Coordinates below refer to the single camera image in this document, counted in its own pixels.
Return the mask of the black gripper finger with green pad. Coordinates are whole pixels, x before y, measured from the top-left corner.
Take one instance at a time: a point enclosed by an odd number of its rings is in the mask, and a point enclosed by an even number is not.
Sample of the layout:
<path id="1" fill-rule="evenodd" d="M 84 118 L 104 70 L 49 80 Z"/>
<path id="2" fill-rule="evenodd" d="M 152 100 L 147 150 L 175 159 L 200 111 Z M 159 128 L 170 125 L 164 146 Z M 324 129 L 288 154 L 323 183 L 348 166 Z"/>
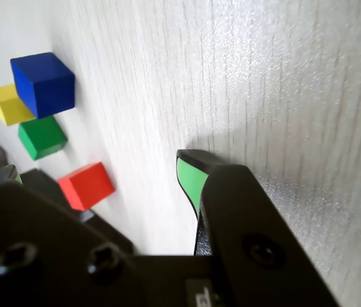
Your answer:
<path id="1" fill-rule="evenodd" d="M 117 245 L 0 169 L 0 306 L 143 306 Z"/>
<path id="2" fill-rule="evenodd" d="M 231 306 L 336 306 L 337 301 L 251 170 L 180 149 L 178 183 L 200 215 Z"/>

